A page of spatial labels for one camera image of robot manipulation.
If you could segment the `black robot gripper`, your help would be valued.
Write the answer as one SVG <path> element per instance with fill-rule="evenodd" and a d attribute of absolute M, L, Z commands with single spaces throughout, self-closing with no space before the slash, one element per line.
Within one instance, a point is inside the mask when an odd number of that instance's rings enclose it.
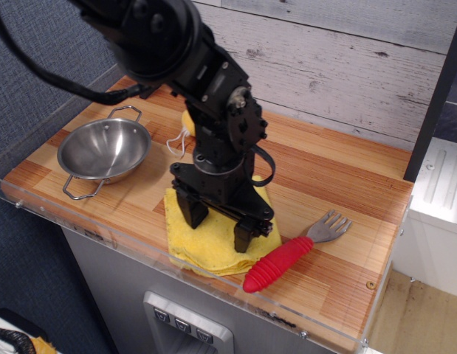
<path fill-rule="evenodd" d="M 270 183 L 272 176 L 256 181 L 254 166 L 254 154 L 243 154 L 224 166 L 216 166 L 202 154 L 192 164 L 173 163 L 173 188 L 186 223 L 196 229 L 209 209 L 231 218 L 236 222 L 238 253 L 245 253 L 253 238 L 269 235 L 274 211 L 255 189 Z"/>

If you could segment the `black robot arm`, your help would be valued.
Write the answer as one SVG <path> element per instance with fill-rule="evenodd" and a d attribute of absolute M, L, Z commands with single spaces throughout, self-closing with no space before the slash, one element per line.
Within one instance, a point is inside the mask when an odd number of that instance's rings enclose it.
<path fill-rule="evenodd" d="M 214 39 L 191 1 L 77 1 L 85 22 L 109 42 L 120 68 L 143 86 L 169 86 L 185 98 L 196 131 L 190 164 L 171 165 L 186 223 L 210 209 L 232 218 L 234 247 L 272 230 L 272 208 L 257 193 L 255 158 L 267 121 L 248 76 Z"/>

